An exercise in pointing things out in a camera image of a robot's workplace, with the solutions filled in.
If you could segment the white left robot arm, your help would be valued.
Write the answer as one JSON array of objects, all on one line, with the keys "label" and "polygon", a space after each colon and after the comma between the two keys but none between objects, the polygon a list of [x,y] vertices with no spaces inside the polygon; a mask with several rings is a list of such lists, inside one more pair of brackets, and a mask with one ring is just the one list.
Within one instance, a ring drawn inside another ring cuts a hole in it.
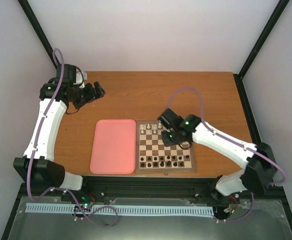
[{"label": "white left robot arm", "polygon": [[70,104],[76,110],[106,94],[99,82],[82,87],[70,83],[46,83],[40,90],[39,114],[30,143],[22,157],[16,157],[13,167],[27,187],[54,187],[72,190],[78,201],[89,198],[90,188],[81,175],[67,172],[54,161],[57,133]]}]

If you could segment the pink plastic tray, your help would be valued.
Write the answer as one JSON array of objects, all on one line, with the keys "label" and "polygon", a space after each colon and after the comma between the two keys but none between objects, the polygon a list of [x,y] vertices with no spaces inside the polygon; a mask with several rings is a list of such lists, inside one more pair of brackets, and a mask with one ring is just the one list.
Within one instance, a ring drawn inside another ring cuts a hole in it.
[{"label": "pink plastic tray", "polygon": [[90,171],[95,175],[129,175],[135,170],[136,122],[102,119],[96,123]]}]

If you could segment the wooden chess board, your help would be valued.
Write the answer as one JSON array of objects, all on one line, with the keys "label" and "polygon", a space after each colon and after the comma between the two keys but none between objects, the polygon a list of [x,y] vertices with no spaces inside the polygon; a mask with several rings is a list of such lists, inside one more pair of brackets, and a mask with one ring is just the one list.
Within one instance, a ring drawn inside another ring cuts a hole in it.
[{"label": "wooden chess board", "polygon": [[[144,133],[141,134],[140,125],[144,125]],[[153,134],[153,125],[157,125],[157,134]],[[151,130],[152,134],[147,135],[146,131]],[[195,151],[194,148],[183,150],[178,145],[164,146],[161,133],[165,128],[157,121],[137,121],[136,122],[136,159],[135,159],[135,172],[137,174],[172,174],[172,173],[195,173],[197,170]],[[166,162],[171,161],[171,167],[166,167]],[[158,163],[158,167],[153,167],[153,162]],[[180,167],[179,163],[183,162],[184,166]]]}]

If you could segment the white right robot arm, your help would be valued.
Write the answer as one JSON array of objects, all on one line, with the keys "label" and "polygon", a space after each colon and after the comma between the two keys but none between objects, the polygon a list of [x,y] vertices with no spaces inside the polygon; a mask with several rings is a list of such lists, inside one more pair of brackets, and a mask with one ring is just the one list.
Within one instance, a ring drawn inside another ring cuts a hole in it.
[{"label": "white right robot arm", "polygon": [[273,184],[276,163],[271,147],[232,137],[193,114],[181,117],[170,108],[155,121],[104,119],[96,124],[90,169],[94,174],[195,172],[195,145],[232,160],[239,170],[216,178],[209,195],[241,191],[263,195]]}]

